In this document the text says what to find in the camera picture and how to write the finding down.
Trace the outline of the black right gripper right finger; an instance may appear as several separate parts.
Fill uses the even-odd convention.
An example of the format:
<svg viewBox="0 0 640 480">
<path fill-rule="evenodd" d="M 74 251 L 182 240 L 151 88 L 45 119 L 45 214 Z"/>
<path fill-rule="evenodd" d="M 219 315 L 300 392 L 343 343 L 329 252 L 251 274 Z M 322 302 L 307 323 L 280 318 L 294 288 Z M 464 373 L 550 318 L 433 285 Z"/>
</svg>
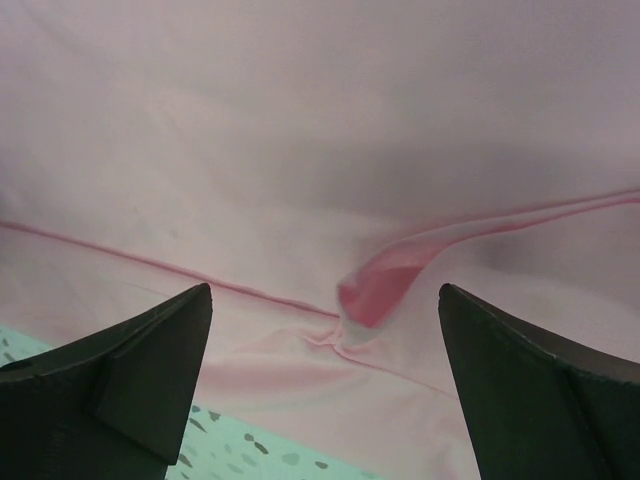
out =
<svg viewBox="0 0 640 480">
<path fill-rule="evenodd" d="M 438 315 L 482 478 L 638 478 L 638 364 L 452 284 Z"/>
</svg>

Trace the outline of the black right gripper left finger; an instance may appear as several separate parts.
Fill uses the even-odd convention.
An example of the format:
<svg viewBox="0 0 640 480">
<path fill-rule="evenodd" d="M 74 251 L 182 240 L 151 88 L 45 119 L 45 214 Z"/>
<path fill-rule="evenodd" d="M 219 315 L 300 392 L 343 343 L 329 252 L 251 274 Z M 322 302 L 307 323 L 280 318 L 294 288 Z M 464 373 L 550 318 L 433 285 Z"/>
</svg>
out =
<svg viewBox="0 0 640 480">
<path fill-rule="evenodd" d="M 212 319 L 196 285 L 1 369 L 1 476 L 162 479 L 176 464 Z"/>
</svg>

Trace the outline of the pink t shirt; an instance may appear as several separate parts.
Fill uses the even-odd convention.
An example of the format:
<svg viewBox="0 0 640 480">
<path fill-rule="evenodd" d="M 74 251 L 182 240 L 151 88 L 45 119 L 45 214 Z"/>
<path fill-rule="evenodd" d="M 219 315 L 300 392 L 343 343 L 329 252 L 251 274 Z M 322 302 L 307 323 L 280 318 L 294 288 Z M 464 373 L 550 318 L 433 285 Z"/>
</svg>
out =
<svg viewBox="0 0 640 480">
<path fill-rule="evenodd" d="M 475 479 L 456 284 L 639 358 L 635 1 L 5 1 L 1 359 L 197 283 L 172 479 Z"/>
</svg>

